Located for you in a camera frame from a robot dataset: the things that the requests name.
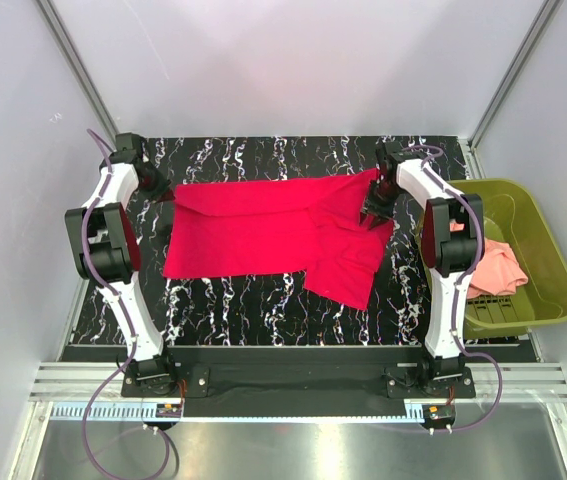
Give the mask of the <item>red t shirt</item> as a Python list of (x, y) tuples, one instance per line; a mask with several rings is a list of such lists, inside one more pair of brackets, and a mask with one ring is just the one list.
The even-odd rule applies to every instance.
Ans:
[(360, 221), (375, 169), (354, 175), (179, 185), (169, 279), (304, 272), (304, 287), (358, 310), (393, 233)]

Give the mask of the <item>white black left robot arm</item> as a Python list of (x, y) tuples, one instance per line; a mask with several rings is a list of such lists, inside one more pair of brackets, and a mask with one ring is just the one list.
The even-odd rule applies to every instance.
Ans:
[(127, 358), (117, 371), (124, 375), (124, 394), (166, 396), (177, 388), (179, 372), (142, 293), (141, 253), (127, 206), (137, 192), (161, 203), (173, 191), (148, 159), (144, 137), (119, 134), (111, 147), (95, 131), (87, 133), (102, 161), (93, 193), (64, 215), (72, 258), (79, 276), (95, 283), (123, 334)]

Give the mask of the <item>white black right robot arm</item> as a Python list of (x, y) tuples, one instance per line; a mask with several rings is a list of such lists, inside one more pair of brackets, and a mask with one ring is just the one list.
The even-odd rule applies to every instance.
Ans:
[(463, 325), (467, 293), (484, 253), (483, 203), (463, 194), (430, 166), (443, 154), (438, 147), (403, 148), (387, 141), (376, 147), (377, 177), (369, 184), (359, 223), (378, 228), (393, 219), (403, 194), (423, 209), (421, 258), (430, 272), (429, 327), (422, 356), (388, 385), (406, 393), (447, 397), (466, 382)]

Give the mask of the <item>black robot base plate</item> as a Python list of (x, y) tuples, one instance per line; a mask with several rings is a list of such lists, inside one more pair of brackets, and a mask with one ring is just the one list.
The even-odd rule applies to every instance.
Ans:
[[(446, 397), (406, 393), (389, 378), (414, 367), (422, 347), (170, 347), (188, 417), (274, 419), (390, 417), (404, 400)], [(457, 398), (475, 395), (469, 370)]]

